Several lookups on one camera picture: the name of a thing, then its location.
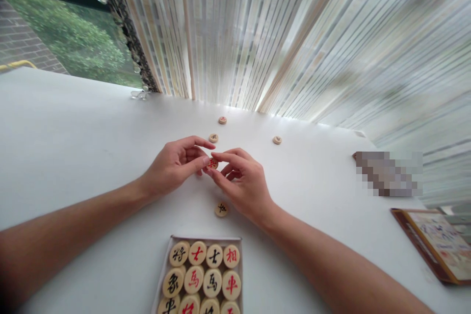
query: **left hand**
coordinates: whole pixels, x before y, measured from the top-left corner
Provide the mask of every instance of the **left hand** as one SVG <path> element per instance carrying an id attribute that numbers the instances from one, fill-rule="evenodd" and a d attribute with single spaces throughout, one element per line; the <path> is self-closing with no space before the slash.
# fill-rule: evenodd
<path id="1" fill-rule="evenodd" d="M 174 191 L 193 173 L 202 175 L 201 170 L 209 164 L 209 157 L 199 146 L 210 150 L 216 148 L 198 136 L 165 144 L 149 169 L 136 180 L 149 202 Z"/>

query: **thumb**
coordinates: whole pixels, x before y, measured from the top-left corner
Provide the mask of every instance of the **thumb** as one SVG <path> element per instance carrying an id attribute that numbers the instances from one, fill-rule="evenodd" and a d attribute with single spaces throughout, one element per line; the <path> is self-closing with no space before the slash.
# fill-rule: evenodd
<path id="1" fill-rule="evenodd" d="M 235 187 L 233 183 L 227 180 L 221 172 L 216 169 L 208 169 L 206 173 L 214 180 L 216 185 L 222 189 L 228 196 L 232 195 L 232 190 Z"/>
<path id="2" fill-rule="evenodd" d="M 209 157 L 201 156 L 201 157 L 195 158 L 193 161 L 188 162 L 187 164 L 184 164 L 179 169 L 183 177 L 186 179 L 190 175 L 206 167 L 208 164 L 209 164 Z"/>

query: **book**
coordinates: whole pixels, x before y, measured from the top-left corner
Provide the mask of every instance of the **book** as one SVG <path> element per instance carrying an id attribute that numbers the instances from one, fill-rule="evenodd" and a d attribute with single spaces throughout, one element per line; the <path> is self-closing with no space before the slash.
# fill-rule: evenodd
<path id="1" fill-rule="evenodd" d="M 437 210 L 391 209 L 432 272 L 445 284 L 471 285 L 471 246 Z"/>

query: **tree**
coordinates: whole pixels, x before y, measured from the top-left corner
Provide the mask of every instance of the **tree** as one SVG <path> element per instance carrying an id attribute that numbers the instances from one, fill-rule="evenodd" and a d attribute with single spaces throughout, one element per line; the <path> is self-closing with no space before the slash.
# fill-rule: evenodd
<path id="1" fill-rule="evenodd" d="M 125 58 L 108 33 L 58 0 L 8 0 L 74 76 L 140 87 L 140 77 L 121 70 Z"/>

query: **forearm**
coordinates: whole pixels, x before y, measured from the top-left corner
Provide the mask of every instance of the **forearm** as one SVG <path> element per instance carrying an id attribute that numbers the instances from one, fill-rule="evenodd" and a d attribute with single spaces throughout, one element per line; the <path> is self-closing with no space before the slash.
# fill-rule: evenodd
<path id="1" fill-rule="evenodd" d="M 2 287 L 11 304 L 26 301 L 73 258 L 142 208 L 146 202 L 137 183 L 2 231 Z"/>
<path id="2" fill-rule="evenodd" d="M 325 233 L 274 205 L 259 226 L 336 313 L 430 313 L 407 289 Z"/>

